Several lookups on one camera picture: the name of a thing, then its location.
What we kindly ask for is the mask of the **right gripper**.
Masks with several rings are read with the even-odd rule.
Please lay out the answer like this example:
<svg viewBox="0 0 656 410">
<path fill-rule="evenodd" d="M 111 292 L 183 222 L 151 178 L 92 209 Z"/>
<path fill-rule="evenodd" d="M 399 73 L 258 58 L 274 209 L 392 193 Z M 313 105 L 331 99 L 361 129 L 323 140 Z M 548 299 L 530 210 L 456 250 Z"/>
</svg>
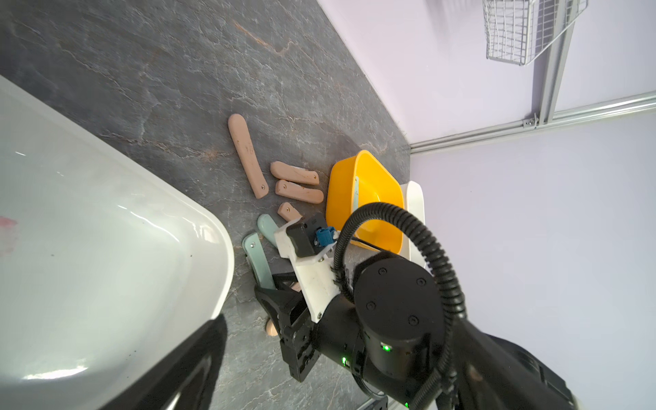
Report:
<svg viewBox="0 0 656 410">
<path fill-rule="evenodd" d="M 302 382 L 324 356 L 361 384 L 408 405 L 437 367 L 446 341 L 435 280 L 422 266 L 380 252 L 355 268 L 353 295 L 345 297 L 333 271 L 337 246 L 319 244 L 326 228 L 317 214 L 277 229 L 278 252 L 293 270 L 256 285 L 283 360 Z"/>
</svg>

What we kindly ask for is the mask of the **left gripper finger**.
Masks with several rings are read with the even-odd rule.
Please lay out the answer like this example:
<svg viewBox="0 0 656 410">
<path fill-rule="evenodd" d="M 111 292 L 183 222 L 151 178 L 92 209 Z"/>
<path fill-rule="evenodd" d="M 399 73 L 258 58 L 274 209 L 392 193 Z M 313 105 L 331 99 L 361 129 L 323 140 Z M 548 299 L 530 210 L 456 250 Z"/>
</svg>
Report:
<svg viewBox="0 0 656 410">
<path fill-rule="evenodd" d="M 207 321 L 104 408 L 208 409 L 227 335 L 224 315 Z"/>
</svg>

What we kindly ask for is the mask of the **mint knife short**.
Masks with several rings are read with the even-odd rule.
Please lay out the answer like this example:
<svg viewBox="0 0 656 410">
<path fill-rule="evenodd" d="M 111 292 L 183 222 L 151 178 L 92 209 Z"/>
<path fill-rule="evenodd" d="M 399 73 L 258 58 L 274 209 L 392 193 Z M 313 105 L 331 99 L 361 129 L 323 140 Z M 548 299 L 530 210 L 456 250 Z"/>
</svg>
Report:
<svg viewBox="0 0 656 410">
<path fill-rule="evenodd" d="M 275 290 L 276 285 L 259 235 L 256 232 L 247 235 L 243 239 L 242 246 L 257 285 L 263 289 Z"/>
</svg>

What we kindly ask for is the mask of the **yellow storage box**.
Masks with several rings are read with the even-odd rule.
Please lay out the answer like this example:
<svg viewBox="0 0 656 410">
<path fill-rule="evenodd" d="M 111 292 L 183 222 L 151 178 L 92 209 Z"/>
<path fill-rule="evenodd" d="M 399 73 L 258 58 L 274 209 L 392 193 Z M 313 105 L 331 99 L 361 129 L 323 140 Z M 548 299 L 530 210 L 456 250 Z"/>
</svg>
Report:
<svg viewBox="0 0 656 410">
<path fill-rule="evenodd" d="M 332 167 L 326 222 L 340 231 L 355 210 L 369 203 L 405 207 L 401 185 L 372 153 L 362 150 Z M 403 241 L 398 229 L 380 220 L 364 223 L 355 237 L 395 254 L 400 253 Z"/>
</svg>

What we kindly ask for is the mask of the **pink knife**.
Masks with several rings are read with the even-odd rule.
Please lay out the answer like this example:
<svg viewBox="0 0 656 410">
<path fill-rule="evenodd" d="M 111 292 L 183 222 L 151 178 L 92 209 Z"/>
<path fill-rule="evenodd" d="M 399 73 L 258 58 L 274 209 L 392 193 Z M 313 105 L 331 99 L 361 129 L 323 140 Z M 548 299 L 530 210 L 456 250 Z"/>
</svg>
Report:
<svg viewBox="0 0 656 410">
<path fill-rule="evenodd" d="M 278 330 L 275 324 L 273 323 L 272 319 L 269 319 L 268 322 L 266 323 L 265 330 L 266 330 L 266 334 L 270 337 L 278 336 Z"/>
<path fill-rule="evenodd" d="M 288 202 L 281 203 L 277 213 L 286 222 L 300 220 L 302 218 L 301 213 Z"/>
<path fill-rule="evenodd" d="M 284 162 L 272 162 L 270 172 L 277 179 L 306 186 L 319 185 L 319 174 L 316 171 L 295 167 Z"/>
<path fill-rule="evenodd" d="M 232 114 L 227 124 L 250 187 L 257 199 L 264 198 L 269 187 L 257 160 L 246 119 L 240 114 Z"/>
<path fill-rule="evenodd" d="M 320 204 L 325 200 L 325 194 L 321 190 L 305 188 L 283 179 L 276 183 L 275 193 L 279 196 L 311 204 Z"/>
</svg>

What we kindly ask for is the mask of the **pink knife top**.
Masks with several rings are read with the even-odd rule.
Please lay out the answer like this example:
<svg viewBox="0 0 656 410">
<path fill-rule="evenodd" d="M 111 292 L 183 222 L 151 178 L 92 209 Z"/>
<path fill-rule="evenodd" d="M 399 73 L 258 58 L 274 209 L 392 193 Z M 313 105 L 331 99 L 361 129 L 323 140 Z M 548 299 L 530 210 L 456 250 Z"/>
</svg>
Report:
<svg viewBox="0 0 656 410">
<path fill-rule="evenodd" d="M 270 172 L 277 179 L 306 186 L 319 185 L 319 174 L 316 171 L 295 167 L 284 162 L 272 162 Z"/>
</svg>

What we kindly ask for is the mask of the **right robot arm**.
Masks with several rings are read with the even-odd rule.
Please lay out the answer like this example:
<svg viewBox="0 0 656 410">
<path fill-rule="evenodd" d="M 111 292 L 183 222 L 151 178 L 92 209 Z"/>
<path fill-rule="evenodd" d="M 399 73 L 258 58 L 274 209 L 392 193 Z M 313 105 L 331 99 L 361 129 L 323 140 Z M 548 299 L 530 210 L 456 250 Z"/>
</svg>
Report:
<svg viewBox="0 0 656 410">
<path fill-rule="evenodd" d="M 381 250 L 349 271 L 348 246 L 376 220 L 420 252 L 416 264 Z M 322 215 L 276 230 L 292 270 L 259 280 L 290 374 L 304 381 L 319 357 L 336 362 L 375 400 L 409 409 L 574 409 L 565 380 L 515 343 L 481 332 L 441 244 L 425 224 L 390 203 L 369 203 L 343 229 Z"/>
</svg>

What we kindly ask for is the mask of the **pink knife by box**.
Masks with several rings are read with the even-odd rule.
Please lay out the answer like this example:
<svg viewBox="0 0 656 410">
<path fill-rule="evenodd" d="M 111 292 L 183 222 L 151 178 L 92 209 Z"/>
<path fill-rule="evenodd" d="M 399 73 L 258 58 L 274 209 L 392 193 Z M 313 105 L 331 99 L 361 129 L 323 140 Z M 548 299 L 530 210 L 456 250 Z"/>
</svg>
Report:
<svg viewBox="0 0 656 410">
<path fill-rule="evenodd" d="M 269 187 L 257 160 L 246 119 L 240 114 L 232 114 L 227 124 L 250 187 L 257 199 L 264 198 Z"/>
</svg>

